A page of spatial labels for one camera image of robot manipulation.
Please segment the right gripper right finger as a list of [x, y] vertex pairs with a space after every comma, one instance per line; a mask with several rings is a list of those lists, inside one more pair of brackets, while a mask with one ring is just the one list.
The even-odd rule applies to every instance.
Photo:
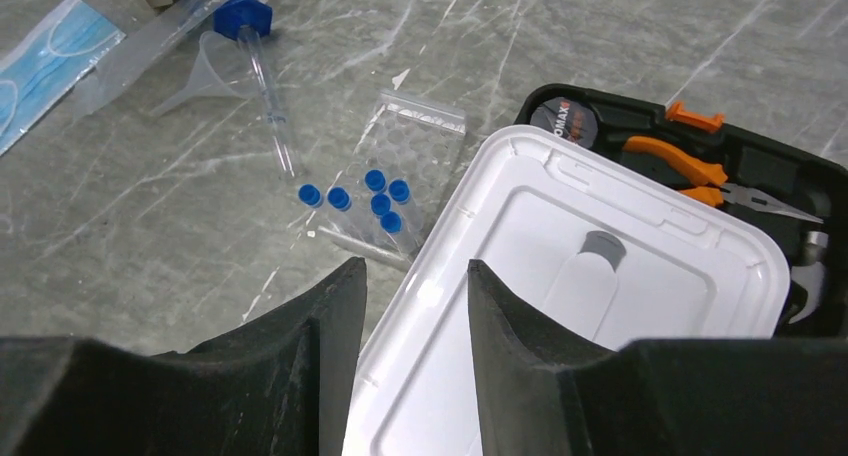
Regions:
[[843, 339], [643, 339], [613, 351], [468, 264], [487, 455], [843, 455]]

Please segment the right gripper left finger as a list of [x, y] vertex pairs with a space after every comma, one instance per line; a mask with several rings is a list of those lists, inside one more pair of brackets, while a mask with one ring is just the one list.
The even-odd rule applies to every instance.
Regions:
[[185, 353], [1, 341], [5, 455], [338, 455], [367, 301], [361, 257]]

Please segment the clear plastic funnel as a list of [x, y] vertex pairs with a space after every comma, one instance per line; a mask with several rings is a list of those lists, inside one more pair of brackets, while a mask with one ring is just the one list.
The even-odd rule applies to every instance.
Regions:
[[196, 97], [250, 99], [255, 95], [255, 76], [248, 56], [238, 44], [215, 31], [199, 39], [199, 50], [185, 86], [153, 108], [160, 117]]

